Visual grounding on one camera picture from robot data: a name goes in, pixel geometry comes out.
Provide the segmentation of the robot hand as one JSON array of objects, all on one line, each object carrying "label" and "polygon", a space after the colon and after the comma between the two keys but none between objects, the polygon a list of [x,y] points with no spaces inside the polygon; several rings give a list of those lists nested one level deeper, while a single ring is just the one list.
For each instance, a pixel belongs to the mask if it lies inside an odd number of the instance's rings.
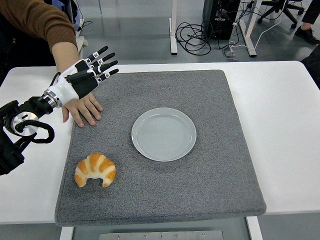
[{"label": "robot hand", "polygon": [[102,81],[116,74],[117,68],[110,70],[118,61],[108,62],[115,56],[112,52],[101,57],[107,46],[78,60],[62,73],[58,73],[51,85],[44,91],[42,98],[52,108],[60,108],[73,99],[81,99],[94,90]]}]

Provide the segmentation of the person's hand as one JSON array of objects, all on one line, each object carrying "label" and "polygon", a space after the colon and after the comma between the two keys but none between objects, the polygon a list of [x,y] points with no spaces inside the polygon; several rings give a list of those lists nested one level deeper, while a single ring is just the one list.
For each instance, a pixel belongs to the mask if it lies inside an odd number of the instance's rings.
[{"label": "person's hand", "polygon": [[72,99],[68,101],[62,107],[62,122],[65,123],[71,115],[74,122],[82,128],[85,125],[81,118],[81,116],[83,116],[89,125],[94,126],[96,121],[99,121],[102,118],[100,114],[102,110],[103,107],[96,100],[94,95],[89,93],[81,99]]}]

